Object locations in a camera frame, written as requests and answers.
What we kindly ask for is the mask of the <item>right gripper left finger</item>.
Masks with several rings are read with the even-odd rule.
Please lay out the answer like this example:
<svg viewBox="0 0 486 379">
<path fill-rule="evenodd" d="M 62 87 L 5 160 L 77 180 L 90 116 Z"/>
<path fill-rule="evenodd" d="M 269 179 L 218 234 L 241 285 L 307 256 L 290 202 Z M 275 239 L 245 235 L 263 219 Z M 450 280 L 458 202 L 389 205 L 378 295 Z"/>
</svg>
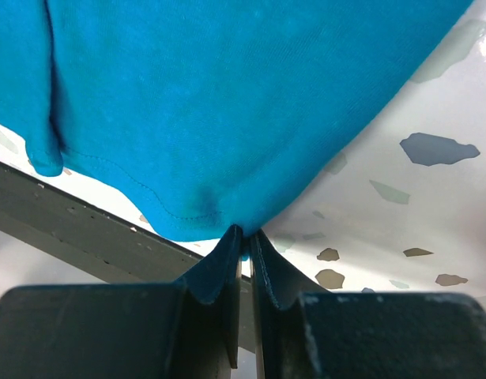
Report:
<svg viewBox="0 0 486 379">
<path fill-rule="evenodd" d="M 0 378 L 228 378 L 243 232 L 169 283 L 15 287 L 0 298 Z"/>
</svg>

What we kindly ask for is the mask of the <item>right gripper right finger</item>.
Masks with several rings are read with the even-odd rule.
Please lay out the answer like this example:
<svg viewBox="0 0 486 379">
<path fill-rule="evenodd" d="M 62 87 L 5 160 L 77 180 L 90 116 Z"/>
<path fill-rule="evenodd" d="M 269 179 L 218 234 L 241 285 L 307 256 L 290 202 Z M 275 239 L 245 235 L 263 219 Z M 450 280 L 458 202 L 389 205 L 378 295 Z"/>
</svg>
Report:
<svg viewBox="0 0 486 379">
<path fill-rule="evenodd" d="M 441 292 L 339 292 L 249 241 L 260 378 L 486 378 L 486 313 Z"/>
</svg>

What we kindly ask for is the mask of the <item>blue t shirt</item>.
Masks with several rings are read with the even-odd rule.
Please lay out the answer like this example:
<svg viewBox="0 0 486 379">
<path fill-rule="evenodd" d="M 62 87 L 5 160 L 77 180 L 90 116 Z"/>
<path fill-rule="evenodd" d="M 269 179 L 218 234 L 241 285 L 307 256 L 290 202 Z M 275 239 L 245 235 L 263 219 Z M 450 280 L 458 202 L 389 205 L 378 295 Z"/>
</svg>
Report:
<svg viewBox="0 0 486 379">
<path fill-rule="evenodd" d="M 251 235 L 393 99 L 467 1 L 0 1 L 0 125 L 162 237 Z"/>
</svg>

